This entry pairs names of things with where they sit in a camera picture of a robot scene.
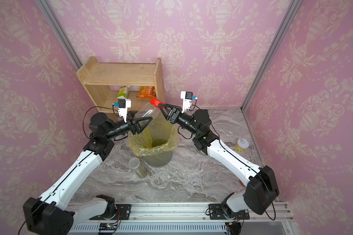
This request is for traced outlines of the red lid glass jar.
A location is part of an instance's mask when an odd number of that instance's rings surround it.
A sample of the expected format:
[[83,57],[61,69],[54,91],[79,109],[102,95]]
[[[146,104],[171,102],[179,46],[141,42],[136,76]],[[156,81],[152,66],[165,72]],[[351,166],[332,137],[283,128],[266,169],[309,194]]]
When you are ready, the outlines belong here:
[[134,115],[134,118],[152,117],[155,120],[159,115],[159,108],[155,108],[148,102]]

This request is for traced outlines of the white lid glass jar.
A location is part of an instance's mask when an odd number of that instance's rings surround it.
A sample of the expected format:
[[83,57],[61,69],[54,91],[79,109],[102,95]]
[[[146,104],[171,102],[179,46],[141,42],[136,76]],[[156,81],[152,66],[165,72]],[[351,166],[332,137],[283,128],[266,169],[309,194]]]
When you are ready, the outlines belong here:
[[128,166],[139,178],[143,179],[147,176],[147,171],[138,158],[131,158],[128,162]]

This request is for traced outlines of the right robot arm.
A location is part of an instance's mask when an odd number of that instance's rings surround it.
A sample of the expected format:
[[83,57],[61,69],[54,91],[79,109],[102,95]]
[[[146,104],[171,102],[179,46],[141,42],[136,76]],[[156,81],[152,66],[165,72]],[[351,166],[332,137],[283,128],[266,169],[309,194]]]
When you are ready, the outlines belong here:
[[208,110],[199,109],[190,116],[174,105],[159,103],[157,108],[170,123],[189,131],[195,147],[223,164],[246,188],[243,194],[232,193],[222,202],[227,217],[232,218],[244,210],[262,215],[273,206],[279,195],[274,171],[267,165],[260,167],[230,149],[213,128]]

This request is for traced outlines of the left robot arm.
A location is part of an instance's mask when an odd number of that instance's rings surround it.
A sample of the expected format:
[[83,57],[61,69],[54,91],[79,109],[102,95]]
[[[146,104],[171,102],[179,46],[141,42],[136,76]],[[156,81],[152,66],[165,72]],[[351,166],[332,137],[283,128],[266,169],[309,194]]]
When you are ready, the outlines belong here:
[[86,178],[110,154],[113,139],[125,133],[140,134],[154,120],[131,111],[128,120],[114,122],[105,113],[91,117],[89,142],[72,166],[38,198],[30,197],[23,205],[24,225],[38,235],[66,235],[70,229],[92,217],[119,218],[114,198],[98,195],[70,207],[71,198]]

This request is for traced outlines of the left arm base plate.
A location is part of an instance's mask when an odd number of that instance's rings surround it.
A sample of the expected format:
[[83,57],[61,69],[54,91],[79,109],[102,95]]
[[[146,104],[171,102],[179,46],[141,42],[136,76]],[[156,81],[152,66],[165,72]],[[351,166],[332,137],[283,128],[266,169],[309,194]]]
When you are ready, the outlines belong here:
[[129,220],[131,213],[131,204],[116,204],[117,212],[111,217],[97,215],[89,220]]

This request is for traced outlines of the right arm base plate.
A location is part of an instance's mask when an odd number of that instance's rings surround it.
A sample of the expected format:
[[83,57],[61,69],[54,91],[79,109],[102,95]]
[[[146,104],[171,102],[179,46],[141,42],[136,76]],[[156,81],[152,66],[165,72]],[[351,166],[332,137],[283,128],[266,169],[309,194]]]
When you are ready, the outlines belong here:
[[227,206],[222,204],[209,204],[206,214],[211,220],[249,220],[248,210],[232,212]]

